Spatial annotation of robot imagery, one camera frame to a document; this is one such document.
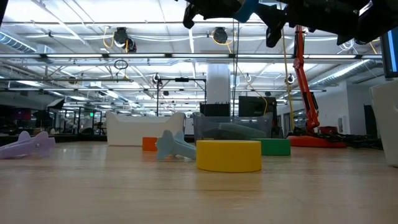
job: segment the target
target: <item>pillar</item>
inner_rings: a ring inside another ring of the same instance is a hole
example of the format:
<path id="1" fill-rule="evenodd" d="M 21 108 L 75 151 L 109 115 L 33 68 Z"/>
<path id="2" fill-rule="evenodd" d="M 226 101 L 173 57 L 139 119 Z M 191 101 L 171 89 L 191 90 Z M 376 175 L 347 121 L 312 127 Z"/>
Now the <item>pillar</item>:
<path id="1" fill-rule="evenodd" d="M 229 64 L 207 65 L 207 103 L 231 102 L 231 71 Z"/>

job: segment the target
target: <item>transparent container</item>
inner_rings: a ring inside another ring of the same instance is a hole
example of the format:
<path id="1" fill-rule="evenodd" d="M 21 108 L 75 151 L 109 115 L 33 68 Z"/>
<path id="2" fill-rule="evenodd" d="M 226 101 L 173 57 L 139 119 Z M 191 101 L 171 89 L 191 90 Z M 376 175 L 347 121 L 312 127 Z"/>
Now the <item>transparent container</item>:
<path id="1" fill-rule="evenodd" d="M 272 113 L 260 117 L 206 117 L 193 114 L 193 132 L 197 140 L 251 140 L 271 138 Z"/>

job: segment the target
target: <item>yellow tape roll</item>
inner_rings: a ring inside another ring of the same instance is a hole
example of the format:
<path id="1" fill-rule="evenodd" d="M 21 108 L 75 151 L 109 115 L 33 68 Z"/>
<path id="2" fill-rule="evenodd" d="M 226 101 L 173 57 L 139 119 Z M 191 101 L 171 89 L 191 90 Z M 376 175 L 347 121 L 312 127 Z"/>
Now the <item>yellow tape roll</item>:
<path id="1" fill-rule="evenodd" d="M 216 172 L 261 170 L 261 143 L 256 141 L 197 141 L 197 168 Z"/>

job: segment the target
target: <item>table surface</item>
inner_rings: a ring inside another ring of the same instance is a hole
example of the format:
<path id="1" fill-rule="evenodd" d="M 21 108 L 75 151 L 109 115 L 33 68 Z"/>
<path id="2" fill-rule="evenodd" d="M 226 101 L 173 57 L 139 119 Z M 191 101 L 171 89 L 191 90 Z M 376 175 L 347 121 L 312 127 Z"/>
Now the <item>table surface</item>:
<path id="1" fill-rule="evenodd" d="M 194 161 L 105 142 L 57 144 L 51 158 L 0 161 L 6 223 L 397 223 L 398 169 L 364 149 L 293 148 L 263 170 L 207 172 Z"/>

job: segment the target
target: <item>lavender plastic shape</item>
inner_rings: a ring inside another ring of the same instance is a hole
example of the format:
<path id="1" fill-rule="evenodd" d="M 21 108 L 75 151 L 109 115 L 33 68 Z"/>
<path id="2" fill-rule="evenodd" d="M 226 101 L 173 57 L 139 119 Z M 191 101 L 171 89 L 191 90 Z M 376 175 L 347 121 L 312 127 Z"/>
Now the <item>lavender plastic shape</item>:
<path id="1" fill-rule="evenodd" d="M 184 133 L 179 131 L 175 136 L 169 130 L 163 132 L 163 136 L 156 142 L 156 159 L 165 159 L 168 155 L 180 155 L 195 159 L 196 147 L 184 141 Z"/>
<path id="2" fill-rule="evenodd" d="M 37 155 L 40 157 L 50 156 L 51 149 L 55 146 L 55 139 L 49 138 L 47 132 L 41 132 L 31 138 L 27 131 L 23 131 L 18 141 L 0 147 L 0 159 Z"/>

